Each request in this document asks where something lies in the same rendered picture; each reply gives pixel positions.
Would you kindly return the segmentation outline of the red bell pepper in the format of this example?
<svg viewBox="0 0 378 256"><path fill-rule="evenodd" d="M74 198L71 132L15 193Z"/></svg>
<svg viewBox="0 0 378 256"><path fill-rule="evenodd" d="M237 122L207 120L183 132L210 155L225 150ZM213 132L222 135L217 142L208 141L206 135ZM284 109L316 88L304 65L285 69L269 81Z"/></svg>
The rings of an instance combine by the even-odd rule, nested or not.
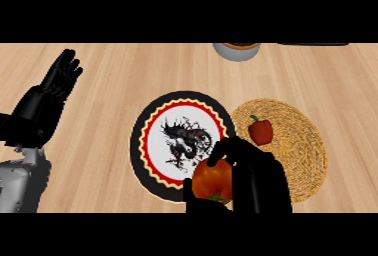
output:
<svg viewBox="0 0 378 256"><path fill-rule="evenodd" d="M269 120L260 120L256 115L251 115L251 118L254 122L248 126L248 134L254 143L262 146L273 140L273 127Z"/></svg>

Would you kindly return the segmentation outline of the grey bowl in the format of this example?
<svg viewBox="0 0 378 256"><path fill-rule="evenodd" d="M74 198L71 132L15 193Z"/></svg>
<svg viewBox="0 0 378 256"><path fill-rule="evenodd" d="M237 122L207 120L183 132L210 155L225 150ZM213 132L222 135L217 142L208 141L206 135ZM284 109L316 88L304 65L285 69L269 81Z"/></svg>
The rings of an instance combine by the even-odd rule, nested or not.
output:
<svg viewBox="0 0 378 256"><path fill-rule="evenodd" d="M242 62L250 60L259 53L260 44L250 45L248 47L228 46L225 43L213 44L217 54L229 61Z"/></svg>

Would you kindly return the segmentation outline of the round woven straw placemat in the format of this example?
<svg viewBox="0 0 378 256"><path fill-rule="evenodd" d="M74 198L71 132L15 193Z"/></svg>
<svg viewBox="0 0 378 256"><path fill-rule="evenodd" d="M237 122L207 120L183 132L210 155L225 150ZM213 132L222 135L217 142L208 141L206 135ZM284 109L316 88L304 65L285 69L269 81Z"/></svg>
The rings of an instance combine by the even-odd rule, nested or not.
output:
<svg viewBox="0 0 378 256"><path fill-rule="evenodd" d="M303 202L318 193L328 173L328 154L321 133L294 106L279 100L259 98L241 104L232 112L237 135L250 143L254 143L248 134L253 116L272 123L273 139L260 149L273 154L284 166L291 201Z"/></svg>

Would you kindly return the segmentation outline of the red orange tomato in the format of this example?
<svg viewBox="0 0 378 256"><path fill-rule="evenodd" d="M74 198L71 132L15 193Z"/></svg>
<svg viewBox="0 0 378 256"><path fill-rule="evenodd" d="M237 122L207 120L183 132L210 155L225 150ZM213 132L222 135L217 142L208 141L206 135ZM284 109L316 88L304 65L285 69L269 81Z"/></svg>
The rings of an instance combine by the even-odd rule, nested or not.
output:
<svg viewBox="0 0 378 256"><path fill-rule="evenodd" d="M213 200L222 204L232 201L232 166L219 160L214 167L204 160L194 171L192 191L197 198Z"/></svg>

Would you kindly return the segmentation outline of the black red patterned plate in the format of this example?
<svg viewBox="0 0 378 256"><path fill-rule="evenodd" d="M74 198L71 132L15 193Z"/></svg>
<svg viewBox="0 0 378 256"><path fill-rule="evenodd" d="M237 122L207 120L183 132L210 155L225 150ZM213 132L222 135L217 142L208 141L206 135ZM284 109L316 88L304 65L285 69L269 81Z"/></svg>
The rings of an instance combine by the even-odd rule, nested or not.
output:
<svg viewBox="0 0 378 256"><path fill-rule="evenodd" d="M183 201L183 180L210 157L216 142L235 136L231 115L208 95L176 91L145 107L130 136L130 162L148 192Z"/></svg>

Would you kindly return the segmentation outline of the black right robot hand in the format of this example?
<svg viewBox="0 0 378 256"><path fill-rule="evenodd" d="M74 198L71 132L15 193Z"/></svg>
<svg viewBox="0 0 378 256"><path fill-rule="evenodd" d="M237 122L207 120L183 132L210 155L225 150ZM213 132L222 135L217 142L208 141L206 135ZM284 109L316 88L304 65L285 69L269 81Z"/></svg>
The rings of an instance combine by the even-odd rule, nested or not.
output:
<svg viewBox="0 0 378 256"><path fill-rule="evenodd" d="M194 195L192 180L183 182L183 200L189 214L291 214L293 203L285 171L271 152L263 152L238 136L214 145L207 166L222 158L232 166L234 209Z"/></svg>

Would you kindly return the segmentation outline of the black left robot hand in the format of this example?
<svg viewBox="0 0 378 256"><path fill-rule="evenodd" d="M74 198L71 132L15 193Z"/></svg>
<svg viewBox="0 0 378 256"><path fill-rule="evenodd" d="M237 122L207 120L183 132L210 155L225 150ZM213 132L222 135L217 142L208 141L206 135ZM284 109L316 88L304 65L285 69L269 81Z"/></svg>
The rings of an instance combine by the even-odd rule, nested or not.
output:
<svg viewBox="0 0 378 256"><path fill-rule="evenodd" d="M12 114L0 113L0 141L6 146L42 148L49 142L82 73L76 51L65 49L42 83L22 96Z"/></svg>

